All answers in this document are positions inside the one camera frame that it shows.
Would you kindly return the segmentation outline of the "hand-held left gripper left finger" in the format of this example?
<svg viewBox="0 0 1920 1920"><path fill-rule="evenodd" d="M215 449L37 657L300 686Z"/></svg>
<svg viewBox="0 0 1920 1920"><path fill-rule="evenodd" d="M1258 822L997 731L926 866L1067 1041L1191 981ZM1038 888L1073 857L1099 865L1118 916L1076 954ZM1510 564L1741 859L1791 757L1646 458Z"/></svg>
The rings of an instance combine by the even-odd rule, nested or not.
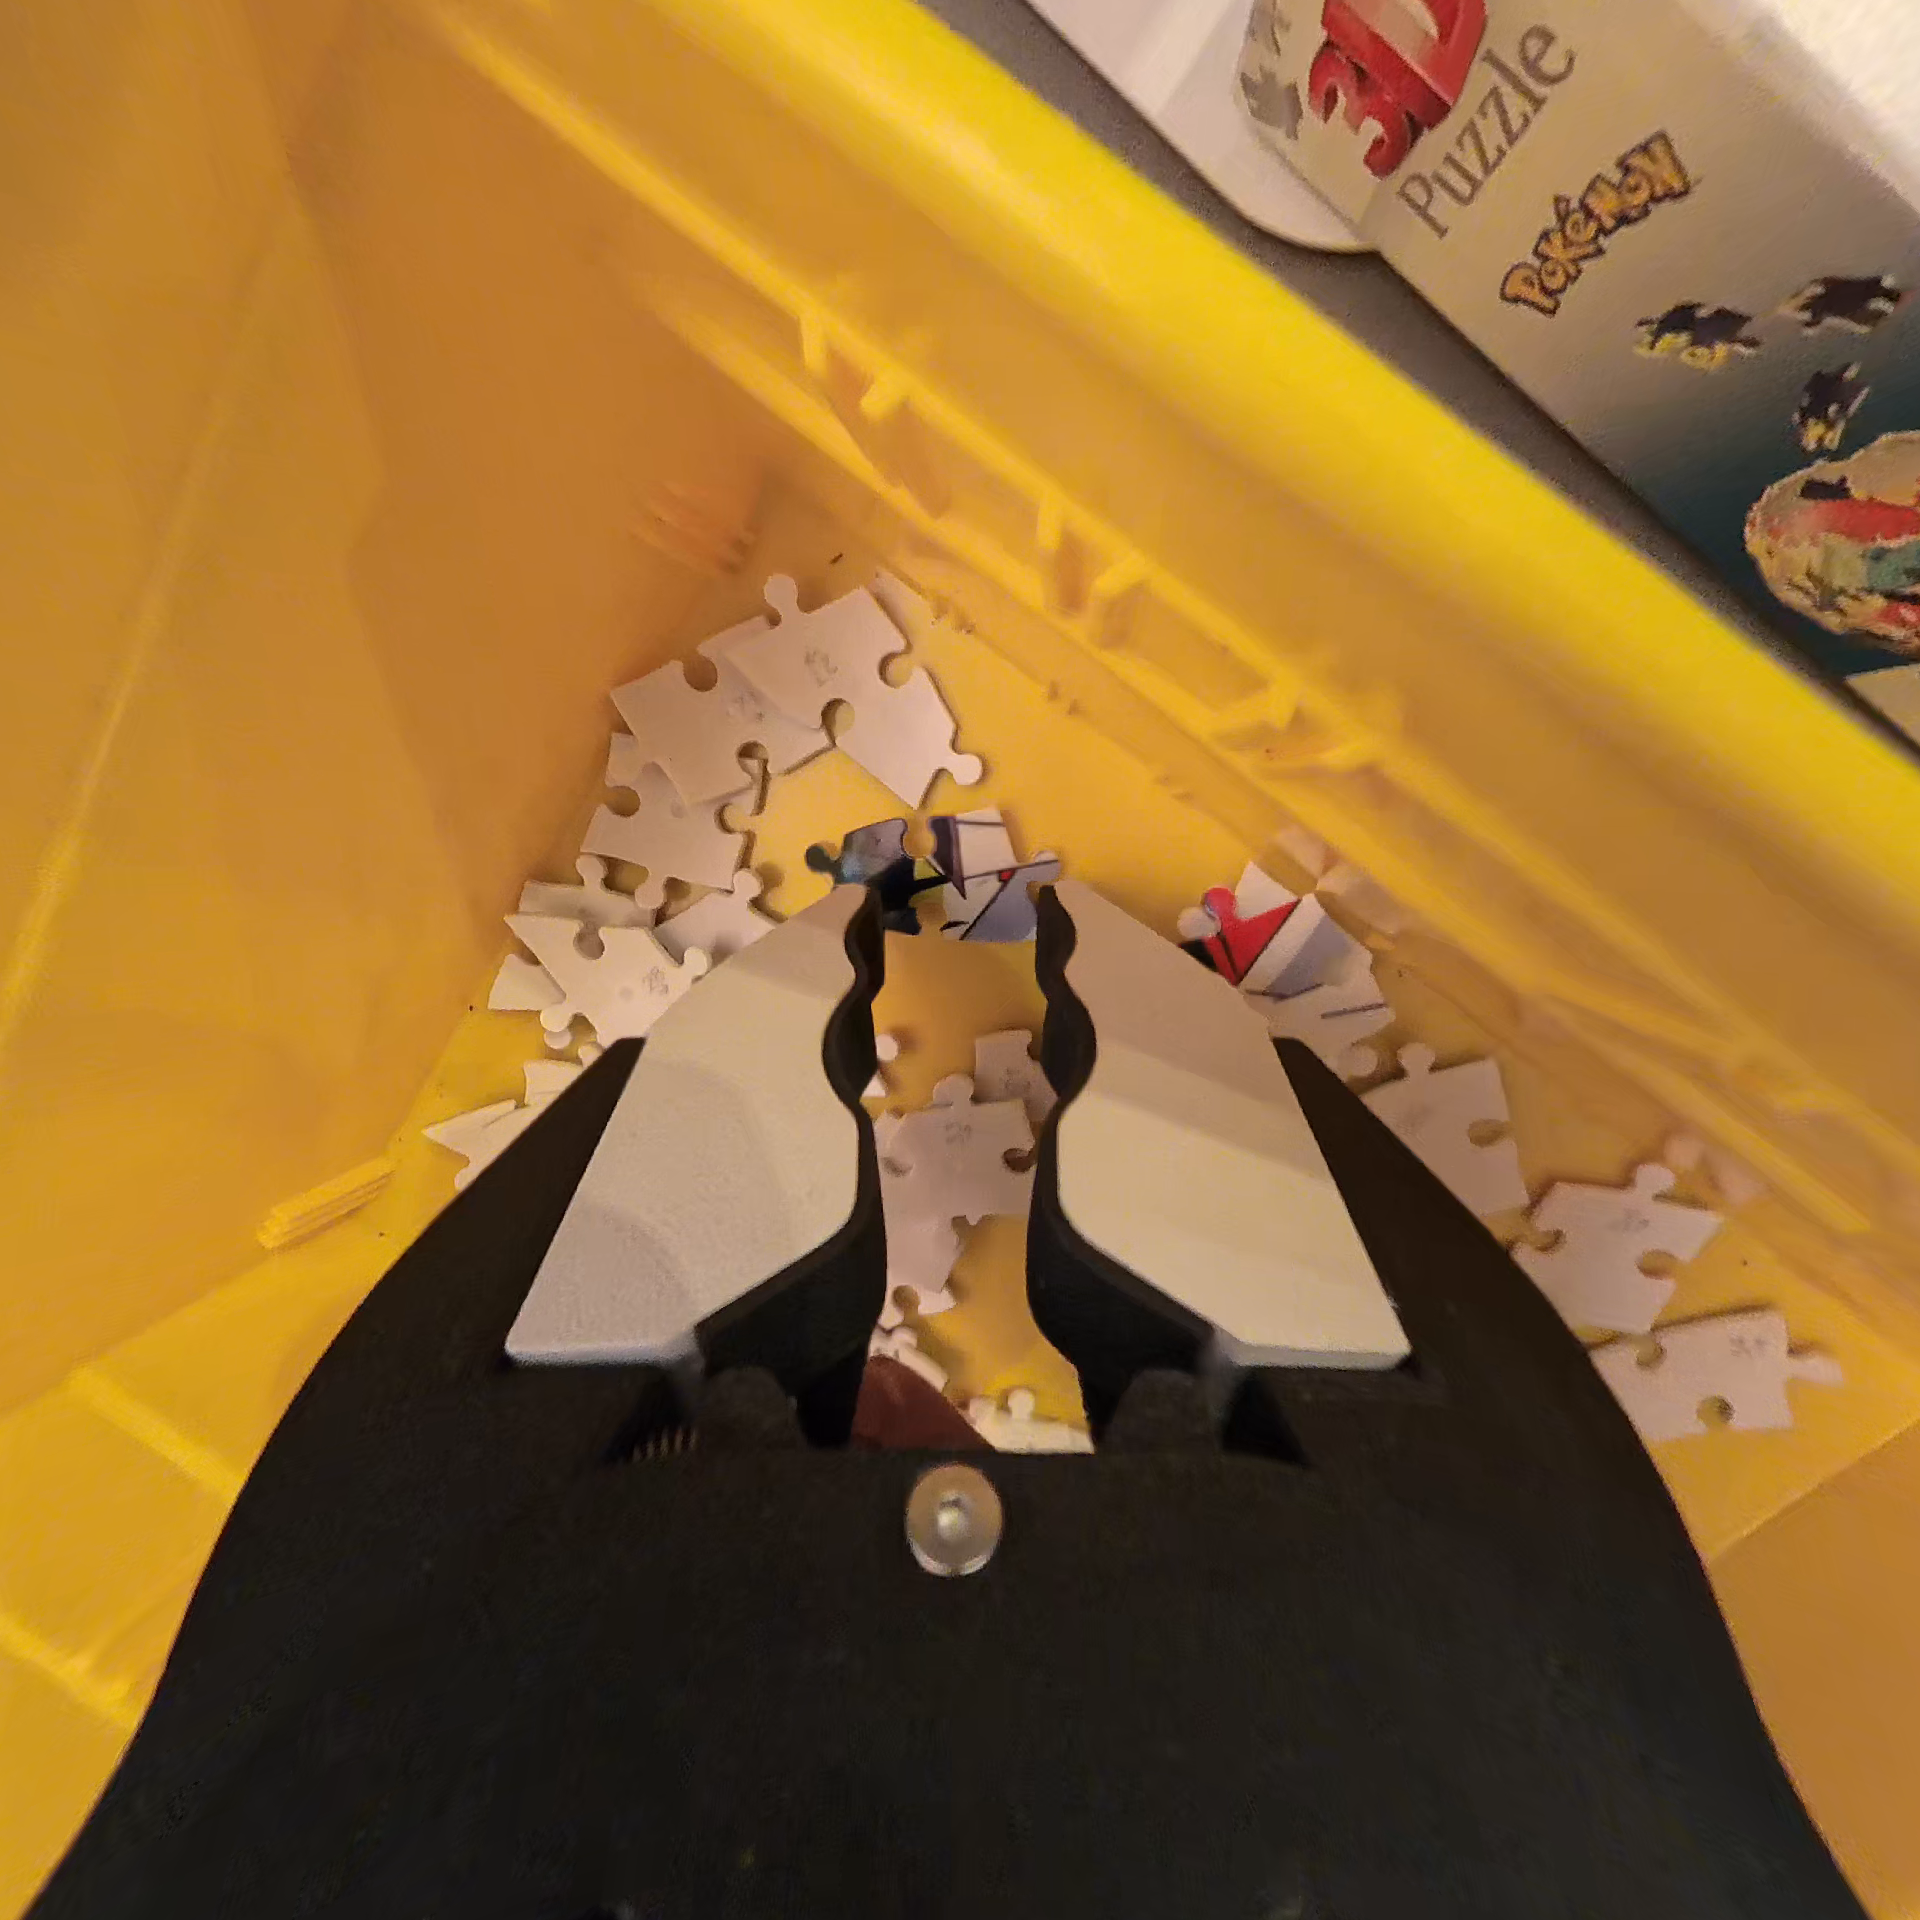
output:
<svg viewBox="0 0 1920 1920"><path fill-rule="evenodd" d="M883 960L873 890L841 883L654 1021L509 1360L654 1366L686 1401L759 1371L812 1445L851 1440L887 1281L861 1106Z"/></svg>

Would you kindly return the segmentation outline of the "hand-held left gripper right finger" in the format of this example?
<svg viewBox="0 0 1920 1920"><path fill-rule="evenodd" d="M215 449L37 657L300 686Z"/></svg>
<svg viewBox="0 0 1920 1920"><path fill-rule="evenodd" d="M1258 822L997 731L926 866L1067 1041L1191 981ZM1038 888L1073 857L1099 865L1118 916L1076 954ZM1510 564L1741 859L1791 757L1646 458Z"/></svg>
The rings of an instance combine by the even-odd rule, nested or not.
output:
<svg viewBox="0 0 1920 1920"><path fill-rule="evenodd" d="M1305 1105L1343 1086L1081 881L1039 890L1035 963L1054 1105L1025 1291L1092 1445L1157 1377L1218 1429L1250 1377L1401 1370L1409 1332Z"/></svg>

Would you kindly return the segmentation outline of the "blue striped printed jigsaw piece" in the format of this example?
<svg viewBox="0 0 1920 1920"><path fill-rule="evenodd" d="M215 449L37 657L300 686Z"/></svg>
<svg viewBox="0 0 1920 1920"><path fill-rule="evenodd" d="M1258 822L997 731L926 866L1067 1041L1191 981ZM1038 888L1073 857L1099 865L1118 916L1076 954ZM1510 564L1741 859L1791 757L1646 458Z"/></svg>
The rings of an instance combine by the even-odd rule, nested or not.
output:
<svg viewBox="0 0 1920 1920"><path fill-rule="evenodd" d="M908 844L915 832L908 818L863 822L806 846L804 866L867 888L881 929L898 937L937 931L961 944L1038 939L1038 890L1063 876L1054 853L1021 854L997 806L931 817L923 851Z"/></svg>

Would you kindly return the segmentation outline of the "pile of puzzle pieces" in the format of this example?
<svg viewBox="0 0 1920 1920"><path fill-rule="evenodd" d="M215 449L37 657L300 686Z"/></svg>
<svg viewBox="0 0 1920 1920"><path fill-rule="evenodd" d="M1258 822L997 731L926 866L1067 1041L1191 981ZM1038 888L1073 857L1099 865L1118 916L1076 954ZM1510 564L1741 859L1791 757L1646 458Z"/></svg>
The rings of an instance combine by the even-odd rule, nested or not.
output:
<svg viewBox="0 0 1920 1920"><path fill-rule="evenodd" d="M788 578L765 585L769 614L706 638L711 681L682 662L612 689L620 718L607 786L630 806L594 811L577 883L529 881L508 924L486 996L501 1014L542 1019L546 1056L522 1070L522 1096L453 1113L423 1136L461 1158L470 1186L598 1056L601 1041L641 1037L700 976L778 925L764 881L737 849L724 811L750 789L747 758L778 785L841 752L901 806L951 777L977 785L980 762L956 747L958 723L919 665L891 678L908 627L927 605L881 573L815 611ZM1422 1042L1399 1045L1385 1074L1375 1036L1397 1014L1380 994L1375 950L1327 915L1327 894L1291 894L1258 865L1209 888L1180 915L1180 939L1228 979L1278 1041L1299 1041L1343 1081L1431 1172L1487 1221L1526 1214L1521 1269L1580 1332L1601 1378L1639 1437L1668 1445L1713 1424L1741 1433L1791 1429L1791 1392L1837 1387L1841 1362L1791 1339L1775 1307L1671 1320L1674 1269L1721 1230L1721 1211L1674 1197L1700 1149L1671 1146L1621 1186L1557 1184L1534 1197L1510 1136L1502 1067L1493 1058L1439 1066ZM1030 1029L972 1041L966 1073L945 1076L915 1110L881 1110L875 1141L887 1221L887 1291L870 1354L946 1394L948 1373L923 1354L921 1326L956 1307L953 1270L988 1218L1026 1218L1030 1172L1054 1092Z"/></svg>

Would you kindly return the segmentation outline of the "yellow plastic bin holding pieces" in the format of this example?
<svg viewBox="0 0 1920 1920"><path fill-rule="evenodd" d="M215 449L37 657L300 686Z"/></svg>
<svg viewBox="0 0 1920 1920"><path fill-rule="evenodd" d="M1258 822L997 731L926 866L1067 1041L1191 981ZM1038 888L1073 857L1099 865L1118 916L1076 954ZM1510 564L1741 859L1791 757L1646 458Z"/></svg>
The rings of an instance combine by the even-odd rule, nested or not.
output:
<svg viewBox="0 0 1920 1920"><path fill-rule="evenodd" d="M1915 1916L1915 762L1021 5L5 5L5 1916L524 1100L611 689L772 573L1139 916L1324 883L1534 1190L1677 1149L1671 1307L1841 1378L1658 1459Z"/></svg>

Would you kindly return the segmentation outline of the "blue puzzle box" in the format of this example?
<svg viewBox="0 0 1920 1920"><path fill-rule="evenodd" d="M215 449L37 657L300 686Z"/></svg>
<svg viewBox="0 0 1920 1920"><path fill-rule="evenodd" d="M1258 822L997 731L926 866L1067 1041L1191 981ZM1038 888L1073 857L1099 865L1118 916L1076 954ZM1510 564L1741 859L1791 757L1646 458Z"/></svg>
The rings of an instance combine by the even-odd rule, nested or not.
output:
<svg viewBox="0 0 1920 1920"><path fill-rule="evenodd" d="M1915 740L1917 8L1252 5L1255 132Z"/></svg>

